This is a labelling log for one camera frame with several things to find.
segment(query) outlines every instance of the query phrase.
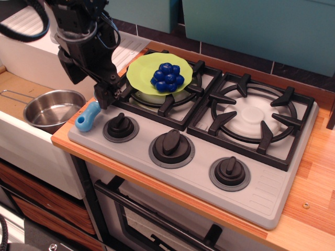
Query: oven window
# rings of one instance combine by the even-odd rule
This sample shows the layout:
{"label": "oven window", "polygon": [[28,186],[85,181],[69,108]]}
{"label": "oven window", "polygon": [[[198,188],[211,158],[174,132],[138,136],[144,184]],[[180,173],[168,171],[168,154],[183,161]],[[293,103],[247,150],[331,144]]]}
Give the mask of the oven window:
{"label": "oven window", "polygon": [[131,210],[119,204],[116,205],[124,234],[132,241],[143,246],[144,249],[169,251],[198,250]]}

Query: blue toy object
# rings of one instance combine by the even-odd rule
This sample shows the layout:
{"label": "blue toy object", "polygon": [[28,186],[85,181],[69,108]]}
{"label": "blue toy object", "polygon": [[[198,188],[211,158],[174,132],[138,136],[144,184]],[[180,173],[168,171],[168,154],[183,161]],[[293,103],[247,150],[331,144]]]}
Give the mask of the blue toy object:
{"label": "blue toy object", "polygon": [[153,74],[151,84],[160,92],[175,92],[185,79],[180,75],[180,67],[170,63],[163,63]]}
{"label": "blue toy object", "polygon": [[100,113],[101,108],[98,102],[91,102],[86,110],[75,120],[75,126],[81,132],[88,132],[92,129],[95,117]]}

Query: black knob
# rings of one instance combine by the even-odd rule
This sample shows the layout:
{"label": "black knob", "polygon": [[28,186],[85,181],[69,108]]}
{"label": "black knob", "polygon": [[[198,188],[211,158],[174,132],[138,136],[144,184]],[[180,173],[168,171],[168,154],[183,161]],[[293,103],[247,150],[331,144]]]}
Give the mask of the black knob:
{"label": "black knob", "polygon": [[114,138],[125,138],[134,131],[132,121],[125,117],[124,113],[120,113],[115,118],[111,119],[108,123],[107,133]]}
{"label": "black knob", "polygon": [[156,139],[152,152],[161,162],[175,164],[187,159],[191,145],[185,136],[173,129]]}
{"label": "black knob", "polygon": [[235,157],[221,161],[215,167],[214,174],[216,179],[226,186],[237,186],[245,179],[244,168]]}

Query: burner grate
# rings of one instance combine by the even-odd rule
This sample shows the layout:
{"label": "burner grate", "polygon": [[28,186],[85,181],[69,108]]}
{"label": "burner grate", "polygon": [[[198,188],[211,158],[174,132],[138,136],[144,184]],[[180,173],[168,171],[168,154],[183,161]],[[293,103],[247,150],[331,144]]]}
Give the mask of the burner grate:
{"label": "burner grate", "polygon": [[[149,50],[146,54],[155,53],[156,51]],[[186,97],[176,100],[172,94],[167,95],[165,100],[160,102],[147,101],[141,98],[139,91],[133,88],[125,73],[120,79],[120,87],[125,87],[120,95],[120,99],[113,105],[122,109],[131,111],[148,119],[154,120],[166,126],[184,131],[188,126],[192,115],[196,112],[200,103],[204,100],[206,93],[209,92],[215,85],[222,81],[222,71],[205,65],[204,61],[188,62],[192,67],[193,76],[192,82],[184,88],[187,93]],[[212,80],[207,87],[203,86],[203,75],[212,76]],[[170,112],[175,108],[187,105],[187,112],[180,120],[173,118]]]}
{"label": "burner grate", "polygon": [[[228,95],[233,91],[238,93],[238,97],[242,99],[247,99],[251,95],[262,96],[270,100],[269,104],[271,104],[271,107],[285,107],[291,114],[290,116],[273,113],[272,118],[287,128],[274,135],[266,122],[262,120],[259,124],[259,138],[240,135],[228,129],[226,126],[227,123],[235,119],[237,112],[226,112],[227,109],[219,107],[219,105],[224,104],[234,107],[237,103],[236,94],[233,97],[229,97]],[[262,163],[287,171],[313,103],[313,98],[295,93],[292,87],[288,87],[284,90],[264,83],[255,82],[251,80],[249,74],[244,74],[241,77],[226,73],[224,80],[207,95],[198,113],[190,122],[187,133]],[[202,127],[202,117],[209,110],[212,122],[207,129]],[[293,140],[290,142],[290,145],[284,146],[285,148],[289,147],[285,158],[279,158],[269,154],[269,146],[275,144],[275,142],[284,141],[284,139],[289,136],[293,137]]]}

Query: oven door handle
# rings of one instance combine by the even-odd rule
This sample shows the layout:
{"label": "oven door handle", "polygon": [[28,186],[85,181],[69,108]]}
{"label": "oven door handle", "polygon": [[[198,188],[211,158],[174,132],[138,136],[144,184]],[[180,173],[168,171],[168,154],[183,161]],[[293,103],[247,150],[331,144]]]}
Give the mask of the oven door handle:
{"label": "oven door handle", "polygon": [[[118,176],[116,177],[112,179],[112,181],[108,185],[104,184],[101,180],[98,180],[95,182],[94,188],[97,191],[103,193],[104,195],[110,197],[112,200],[116,201],[123,207],[128,208],[139,216],[149,220],[153,224],[165,229],[169,233],[185,240],[194,247],[205,251],[218,251],[218,249],[214,248],[214,245],[222,232],[222,229],[219,226],[213,225],[215,226],[216,230],[215,238],[209,238],[208,236],[206,236],[204,240],[201,240],[196,236],[193,236],[192,234],[183,230],[182,228],[178,227],[177,225],[173,224],[172,222],[168,221],[167,219],[159,216],[157,213],[145,208],[141,204],[131,200],[129,197],[120,193],[117,189],[122,184],[123,179]],[[213,226],[209,230],[209,233],[211,233],[210,235],[213,234]]]}

